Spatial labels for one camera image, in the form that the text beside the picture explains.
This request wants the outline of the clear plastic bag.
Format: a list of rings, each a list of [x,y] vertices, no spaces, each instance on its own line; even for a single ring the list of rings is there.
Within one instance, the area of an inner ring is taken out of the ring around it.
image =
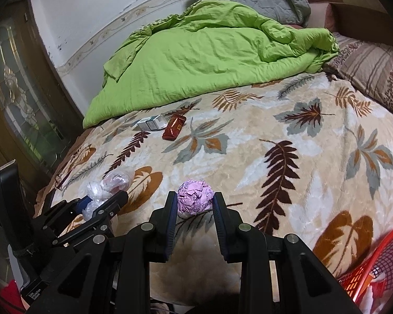
[[[93,212],[108,201],[118,191],[129,189],[135,176],[131,167],[118,167],[110,171],[100,182],[90,182],[87,185],[87,197],[91,199],[82,211],[85,221],[92,218]]]

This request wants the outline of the purple paper ball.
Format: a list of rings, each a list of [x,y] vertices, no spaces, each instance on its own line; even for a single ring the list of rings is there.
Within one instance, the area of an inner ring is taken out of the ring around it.
[[[178,213],[196,216],[212,209],[213,189],[204,180],[187,180],[177,191]]]

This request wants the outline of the dark red cigarette box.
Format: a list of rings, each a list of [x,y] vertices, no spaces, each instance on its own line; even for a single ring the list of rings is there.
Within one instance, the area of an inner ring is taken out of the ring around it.
[[[186,118],[181,115],[174,115],[170,118],[164,133],[162,134],[163,140],[174,141],[179,136],[182,127],[186,122]]]

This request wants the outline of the white cigarette box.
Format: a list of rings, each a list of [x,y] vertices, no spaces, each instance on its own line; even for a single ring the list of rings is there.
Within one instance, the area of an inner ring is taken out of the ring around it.
[[[141,131],[161,131],[167,127],[167,120],[163,115],[142,118],[137,122]]]

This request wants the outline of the leaf pattern fleece blanket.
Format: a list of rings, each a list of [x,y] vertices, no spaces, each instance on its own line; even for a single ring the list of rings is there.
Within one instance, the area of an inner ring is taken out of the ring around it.
[[[137,122],[186,118],[174,141]],[[346,80],[298,75],[134,111],[86,131],[52,178],[52,203],[135,170],[115,220],[126,234],[186,180],[204,180],[262,232],[295,233],[340,276],[393,229],[393,114]]]

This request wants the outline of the stained glass wooden door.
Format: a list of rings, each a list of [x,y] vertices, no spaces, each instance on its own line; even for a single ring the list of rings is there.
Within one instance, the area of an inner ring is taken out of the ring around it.
[[[52,68],[28,0],[0,10],[0,166],[15,160],[30,201],[82,132],[82,117]]]

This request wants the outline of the red plastic mesh basket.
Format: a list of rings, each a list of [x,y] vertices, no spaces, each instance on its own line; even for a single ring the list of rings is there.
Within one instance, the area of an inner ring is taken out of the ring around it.
[[[338,282],[362,313],[382,313],[393,296],[393,230],[362,264],[339,277]]]

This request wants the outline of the green comforter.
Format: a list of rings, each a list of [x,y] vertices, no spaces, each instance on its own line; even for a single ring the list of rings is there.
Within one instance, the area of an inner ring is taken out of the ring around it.
[[[131,35],[104,64],[83,126],[231,87],[318,72],[332,33],[295,29],[229,0],[202,0]]]

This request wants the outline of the striped brown pillow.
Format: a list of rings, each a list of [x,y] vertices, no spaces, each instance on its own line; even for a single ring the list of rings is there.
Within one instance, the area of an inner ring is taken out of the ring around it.
[[[340,52],[323,68],[349,81],[393,114],[393,46],[333,33]]]

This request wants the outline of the brown upholstered headboard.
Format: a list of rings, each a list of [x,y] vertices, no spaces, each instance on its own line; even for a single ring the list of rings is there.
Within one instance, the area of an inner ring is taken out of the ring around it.
[[[393,16],[380,0],[307,0],[309,28],[393,46]]]

